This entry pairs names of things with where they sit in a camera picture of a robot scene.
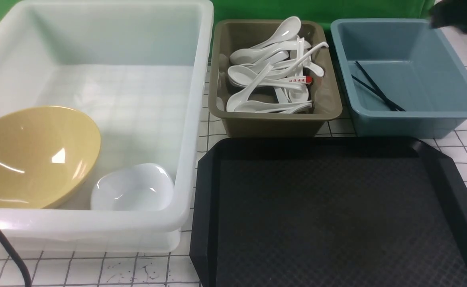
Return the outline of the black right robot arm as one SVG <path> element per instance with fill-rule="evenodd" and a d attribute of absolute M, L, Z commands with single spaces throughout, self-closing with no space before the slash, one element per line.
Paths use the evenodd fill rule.
<path fill-rule="evenodd" d="M 467 0 L 441 0 L 428 13 L 432 28 L 455 27 L 467 34 Z"/>

